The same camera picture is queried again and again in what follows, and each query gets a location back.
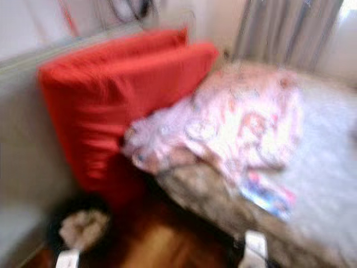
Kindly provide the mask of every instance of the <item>cable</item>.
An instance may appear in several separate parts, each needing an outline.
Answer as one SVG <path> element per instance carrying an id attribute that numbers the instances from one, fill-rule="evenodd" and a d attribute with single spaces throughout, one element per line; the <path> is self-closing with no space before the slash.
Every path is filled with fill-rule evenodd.
<path id="1" fill-rule="evenodd" d="M 142 22 L 142 19 L 147 15 L 147 12 L 148 12 L 148 9 L 151 7 L 153 10 L 154 10 L 154 13 L 155 10 L 156 10 L 156 6 L 153 2 L 153 0 L 142 0 L 142 4 L 140 6 L 140 12 L 139 12 L 139 15 L 136 13 L 136 10 L 134 8 L 134 5 L 132 3 L 131 0 L 126 0 L 126 3 L 128 4 L 133 16 L 135 17 L 135 19 L 139 22 Z M 118 11 L 118 9 L 116 8 L 113 0 L 108 0 L 108 4 L 109 4 L 109 7 L 110 9 L 112 10 L 113 14 L 115 15 L 115 17 L 120 21 L 120 22 L 123 22 L 123 23 L 127 23 L 129 22 L 130 20 L 125 20 L 123 19 L 123 15 L 120 14 L 120 12 Z"/>
<path id="2" fill-rule="evenodd" d="M 71 14 L 70 14 L 68 6 L 67 6 L 67 3 L 65 3 L 63 0 L 58 0 L 58 1 L 60 4 L 60 7 L 62 9 L 62 13 L 65 16 L 65 19 L 67 20 L 67 24 L 68 24 L 69 29 L 71 30 L 72 35 L 75 37 L 79 36 L 78 29 L 73 22 L 73 19 L 71 17 Z"/>

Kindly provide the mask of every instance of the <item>bedding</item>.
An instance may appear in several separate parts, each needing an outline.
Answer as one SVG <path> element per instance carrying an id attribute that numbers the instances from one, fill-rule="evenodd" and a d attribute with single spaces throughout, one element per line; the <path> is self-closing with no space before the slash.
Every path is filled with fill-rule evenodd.
<path id="1" fill-rule="evenodd" d="M 234 72 L 270 69 L 234 64 Z M 156 176 L 180 206 L 236 239 L 248 229 L 263 232 L 268 256 L 283 267 L 357 267 L 357 143 L 353 138 L 357 92 L 328 79 L 298 74 L 304 111 L 303 136 L 289 165 L 269 178 L 296 196 L 288 222 L 240 195 L 227 193 L 223 176 L 206 163 L 184 165 Z"/>
<path id="2" fill-rule="evenodd" d="M 152 174 L 204 160 L 234 188 L 248 169 L 285 166 L 301 125 L 294 73 L 221 70 L 194 95 L 135 121 L 122 153 Z"/>
<path id="3" fill-rule="evenodd" d="M 185 46 L 185 36 L 141 35 L 40 67 L 42 93 L 75 177 L 113 207 L 143 189 L 141 174 L 119 154 L 129 124 L 191 93 L 218 55 L 212 44 Z"/>

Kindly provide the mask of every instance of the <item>wooden floor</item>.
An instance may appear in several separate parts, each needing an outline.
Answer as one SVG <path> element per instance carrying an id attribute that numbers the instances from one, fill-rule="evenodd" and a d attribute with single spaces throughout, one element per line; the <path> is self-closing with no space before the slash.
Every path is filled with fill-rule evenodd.
<path id="1" fill-rule="evenodd" d="M 165 198 L 151 194 L 131 204 L 117 226 L 106 257 L 81 259 L 80 267 L 229 267 L 227 247 L 217 234 Z M 25 267 L 54 267 L 51 252 L 42 250 Z"/>

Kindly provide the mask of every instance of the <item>white wall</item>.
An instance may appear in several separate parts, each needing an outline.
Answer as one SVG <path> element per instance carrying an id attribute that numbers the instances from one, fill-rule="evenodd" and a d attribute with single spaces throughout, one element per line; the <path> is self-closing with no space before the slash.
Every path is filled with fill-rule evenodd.
<path id="1" fill-rule="evenodd" d="M 357 10 L 342 10 L 316 71 L 357 85 Z"/>
<path id="2" fill-rule="evenodd" d="M 195 14 L 195 35 L 198 41 L 213 42 L 220 51 L 232 52 L 246 0 L 157 0 L 160 13 L 180 14 L 190 9 Z"/>
<path id="3" fill-rule="evenodd" d="M 44 242 L 55 204 L 74 180 L 31 70 L 0 72 L 0 267 L 20 262 Z"/>
<path id="4" fill-rule="evenodd" d="M 0 61 L 69 36 L 57 1 L 0 1 Z"/>

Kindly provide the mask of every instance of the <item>red cord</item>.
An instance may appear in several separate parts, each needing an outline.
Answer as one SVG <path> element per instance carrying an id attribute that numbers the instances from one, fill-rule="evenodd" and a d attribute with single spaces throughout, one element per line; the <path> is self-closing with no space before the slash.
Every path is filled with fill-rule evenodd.
<path id="1" fill-rule="evenodd" d="M 62 8 L 63 15 L 65 16 L 65 18 L 67 20 L 67 24 L 69 26 L 69 29 L 71 30 L 72 35 L 75 37 L 79 36 L 78 29 L 75 26 L 75 24 L 73 23 L 73 20 L 72 20 L 72 17 L 69 12 L 67 4 L 63 0 L 58 0 L 58 1 Z"/>

